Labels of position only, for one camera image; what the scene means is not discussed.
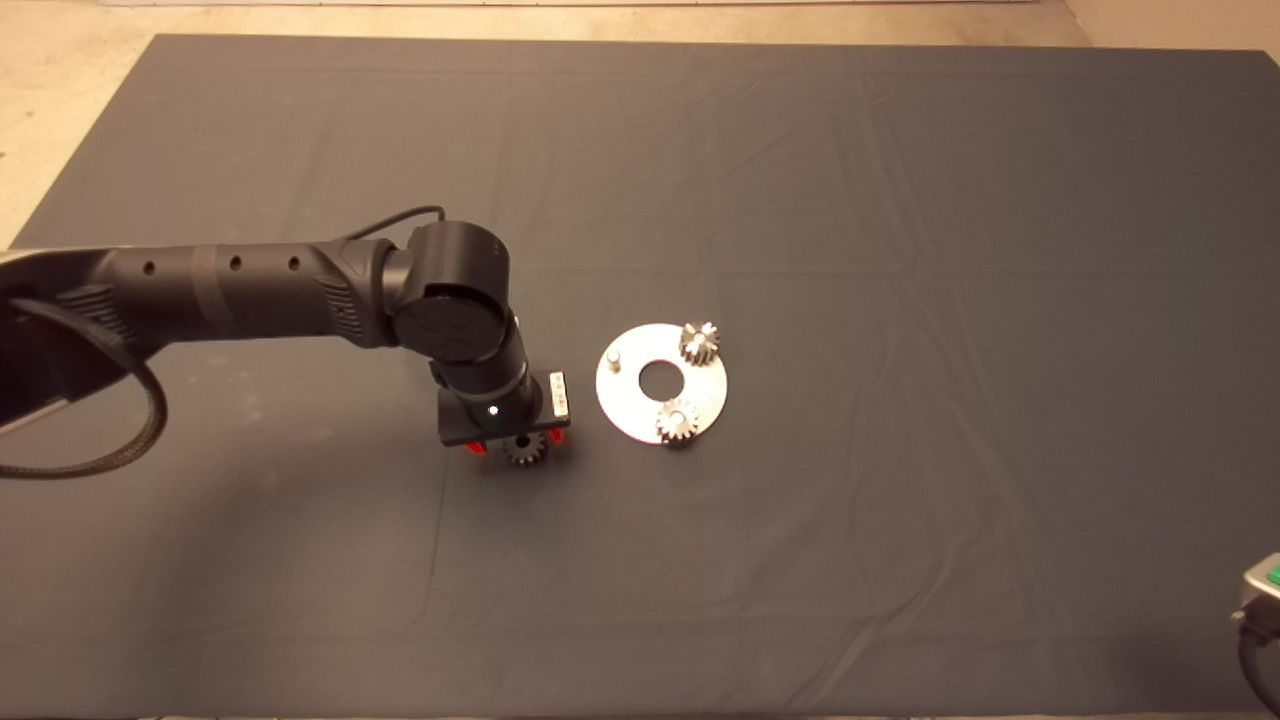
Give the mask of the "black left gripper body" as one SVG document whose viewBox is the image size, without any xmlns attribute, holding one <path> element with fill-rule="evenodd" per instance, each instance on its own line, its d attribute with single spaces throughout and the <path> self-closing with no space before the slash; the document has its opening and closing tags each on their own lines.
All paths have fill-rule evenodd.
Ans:
<svg viewBox="0 0 1280 720">
<path fill-rule="evenodd" d="M 532 436 L 570 424 L 570 383 L 562 370 L 529 370 L 504 393 L 438 391 L 438 433 L 447 447 Z"/>
</svg>

